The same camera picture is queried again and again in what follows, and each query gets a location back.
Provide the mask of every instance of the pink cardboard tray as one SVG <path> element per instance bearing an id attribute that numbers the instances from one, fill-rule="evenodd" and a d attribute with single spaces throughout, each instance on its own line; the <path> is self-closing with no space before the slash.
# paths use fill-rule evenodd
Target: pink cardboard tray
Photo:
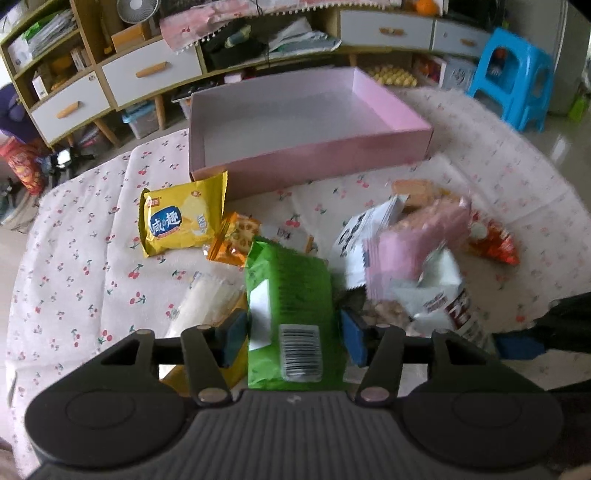
<path id="1" fill-rule="evenodd" d="M 433 129 L 359 69 L 310 69 L 194 93 L 189 172 L 229 200 L 423 160 Z"/>

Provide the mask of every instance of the refrigerator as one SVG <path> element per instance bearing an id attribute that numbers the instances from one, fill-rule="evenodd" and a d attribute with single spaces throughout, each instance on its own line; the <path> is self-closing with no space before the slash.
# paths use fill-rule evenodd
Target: refrigerator
<path id="1" fill-rule="evenodd" d="M 568 113 L 585 68 L 591 23 L 567 0 L 507 0 L 509 30 L 554 59 L 550 112 Z"/>

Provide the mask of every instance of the white drawer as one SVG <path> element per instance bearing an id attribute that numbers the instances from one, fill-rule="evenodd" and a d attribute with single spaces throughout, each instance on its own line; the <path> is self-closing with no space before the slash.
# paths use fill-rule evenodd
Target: white drawer
<path id="1" fill-rule="evenodd" d="M 432 50 L 480 58 L 491 34 L 478 28 L 435 20 Z"/>
<path id="2" fill-rule="evenodd" d="M 109 62 L 103 72 L 118 106 L 202 73 L 194 48 L 175 53 L 164 40 Z"/>
<path id="3" fill-rule="evenodd" d="M 428 50 L 433 19 L 388 12 L 344 10 L 340 37 L 346 45 L 372 45 Z"/>
<path id="4" fill-rule="evenodd" d="M 109 101 L 92 72 L 50 98 L 31 115 L 48 143 L 110 109 Z"/>

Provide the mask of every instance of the cherry print bedsheet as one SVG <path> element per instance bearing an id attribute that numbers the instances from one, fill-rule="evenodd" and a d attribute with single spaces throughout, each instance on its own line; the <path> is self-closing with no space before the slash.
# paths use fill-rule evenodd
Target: cherry print bedsheet
<path id="1" fill-rule="evenodd" d="M 431 159 L 315 181 L 233 202 L 237 210 L 314 235 L 326 257 L 349 218 L 391 194 L 395 179 L 431 179 L 470 193 L 477 208 L 505 222 L 521 249 L 518 268 L 460 254 L 484 327 L 522 328 L 550 300 L 591 288 L 591 218 L 550 162 L 492 113 L 460 92 L 399 95 L 434 127 Z M 37 465 L 22 423 L 43 388 L 138 328 L 165 334 L 171 309 L 197 270 L 199 249 L 145 259 L 139 195 L 189 181 L 187 131 L 148 142 L 59 186 L 42 201 L 14 287 L 7 367 L 18 467 Z M 591 356 L 550 352 L 510 362 L 545 388 L 591 377 Z"/>

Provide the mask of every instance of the electric fan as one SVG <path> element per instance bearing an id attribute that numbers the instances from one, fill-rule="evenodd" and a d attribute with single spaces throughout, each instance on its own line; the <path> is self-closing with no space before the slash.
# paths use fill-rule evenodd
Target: electric fan
<path id="1" fill-rule="evenodd" d="M 125 23 L 145 22 L 160 7 L 160 0 L 117 0 L 117 13 Z"/>

